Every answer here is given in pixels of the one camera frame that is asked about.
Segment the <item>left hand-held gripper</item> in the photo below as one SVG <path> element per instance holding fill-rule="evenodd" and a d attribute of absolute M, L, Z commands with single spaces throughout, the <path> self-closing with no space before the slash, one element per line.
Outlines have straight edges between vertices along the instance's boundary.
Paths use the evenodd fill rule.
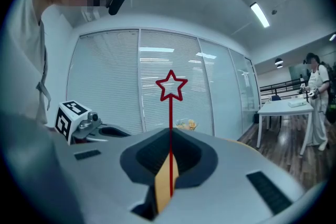
<path fill-rule="evenodd" d="M 69 145 L 106 142 L 108 138 L 123 138 L 131 134 L 116 125 L 102 124 L 97 112 L 72 100 L 60 102 L 55 119 L 55 129 Z"/>

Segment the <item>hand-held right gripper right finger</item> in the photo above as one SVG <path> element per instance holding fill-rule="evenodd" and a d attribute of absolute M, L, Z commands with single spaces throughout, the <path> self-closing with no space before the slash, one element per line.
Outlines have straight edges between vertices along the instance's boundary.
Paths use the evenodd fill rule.
<path fill-rule="evenodd" d="M 246 144 L 184 131 L 187 137 L 210 145 L 218 165 L 200 186 L 177 189 L 156 224 L 294 224 L 322 193 L 325 182 L 309 190 L 287 171 Z M 247 175 L 262 172 L 292 202 L 273 214 Z"/>

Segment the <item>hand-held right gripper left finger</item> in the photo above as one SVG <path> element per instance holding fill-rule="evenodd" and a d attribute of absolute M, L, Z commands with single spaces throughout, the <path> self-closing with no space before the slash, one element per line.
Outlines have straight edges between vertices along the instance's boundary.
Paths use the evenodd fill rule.
<path fill-rule="evenodd" d="M 159 175 L 169 155 L 169 130 L 157 129 L 106 141 L 68 145 L 53 135 L 63 171 L 75 184 L 85 216 L 106 209 L 116 224 L 171 224 L 171 206 L 159 212 Z"/>

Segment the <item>red star wand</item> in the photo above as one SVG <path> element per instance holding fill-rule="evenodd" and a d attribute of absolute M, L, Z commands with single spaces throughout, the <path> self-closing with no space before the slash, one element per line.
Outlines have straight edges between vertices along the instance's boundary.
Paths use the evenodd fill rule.
<path fill-rule="evenodd" d="M 166 94 L 166 88 L 163 85 L 168 82 L 169 79 L 172 78 L 175 82 L 177 82 L 177 94 L 169 93 Z M 172 151 L 172 130 L 173 130 L 173 99 L 178 101 L 183 100 L 182 96 L 182 88 L 187 84 L 188 80 L 184 78 L 177 78 L 174 71 L 170 70 L 165 79 L 157 80 L 155 83 L 161 89 L 160 101 L 163 102 L 165 100 L 169 101 L 169 138 L 170 138 L 170 146 L 169 146 L 169 182 L 170 182 L 170 197 L 173 196 L 173 151 Z"/>

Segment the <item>white rectangular table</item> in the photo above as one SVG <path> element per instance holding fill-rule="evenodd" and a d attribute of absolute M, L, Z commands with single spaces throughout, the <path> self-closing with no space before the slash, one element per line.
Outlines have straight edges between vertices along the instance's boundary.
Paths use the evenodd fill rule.
<path fill-rule="evenodd" d="M 312 130 L 312 114 L 313 107 L 304 99 L 296 99 L 302 103 L 301 106 L 290 107 L 289 100 L 271 101 L 265 103 L 258 111 L 259 115 L 259 127 L 258 127 L 258 138 L 257 138 L 257 148 L 260 148 L 261 133 L 262 133 L 262 120 L 264 116 L 289 116 L 289 115 L 307 115 L 307 128 L 304 136 L 303 144 L 300 150 L 300 155 L 302 156 L 307 147 L 308 138 L 310 131 Z"/>

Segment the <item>white box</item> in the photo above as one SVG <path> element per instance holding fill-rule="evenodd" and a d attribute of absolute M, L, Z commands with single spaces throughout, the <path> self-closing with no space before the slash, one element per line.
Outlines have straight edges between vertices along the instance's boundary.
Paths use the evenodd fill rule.
<path fill-rule="evenodd" d="M 296 108 L 296 107 L 299 107 L 299 106 L 303 106 L 303 105 L 306 105 L 307 102 L 305 100 L 291 100 L 288 102 L 288 105 L 291 107 L 291 108 Z"/>

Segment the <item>black metal railing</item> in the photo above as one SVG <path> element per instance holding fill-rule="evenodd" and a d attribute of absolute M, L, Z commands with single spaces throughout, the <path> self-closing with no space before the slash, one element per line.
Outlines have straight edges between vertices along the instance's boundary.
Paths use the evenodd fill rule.
<path fill-rule="evenodd" d="M 261 100 L 266 101 L 274 95 L 280 96 L 281 99 L 291 98 L 299 94 L 299 89 L 302 84 L 307 86 L 308 81 L 305 79 L 295 79 L 260 87 Z"/>

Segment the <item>person's beige shirt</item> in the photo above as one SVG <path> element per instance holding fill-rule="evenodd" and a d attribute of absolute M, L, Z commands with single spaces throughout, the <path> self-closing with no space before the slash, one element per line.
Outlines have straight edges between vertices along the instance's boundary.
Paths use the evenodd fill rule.
<path fill-rule="evenodd" d="M 43 12 L 58 0 L 15 0 L 0 36 L 0 161 L 25 210 L 19 224 L 85 224 L 47 127 L 51 96 Z"/>

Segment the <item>ceiling light panel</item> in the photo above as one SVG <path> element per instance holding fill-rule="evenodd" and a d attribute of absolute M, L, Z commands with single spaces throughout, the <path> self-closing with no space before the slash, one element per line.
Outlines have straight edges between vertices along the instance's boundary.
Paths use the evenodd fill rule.
<path fill-rule="evenodd" d="M 259 19 L 260 23 L 263 25 L 264 28 L 267 28 L 270 26 L 264 12 L 258 5 L 258 3 L 254 2 L 250 5 L 251 10 L 254 12 L 254 14 L 257 16 Z"/>

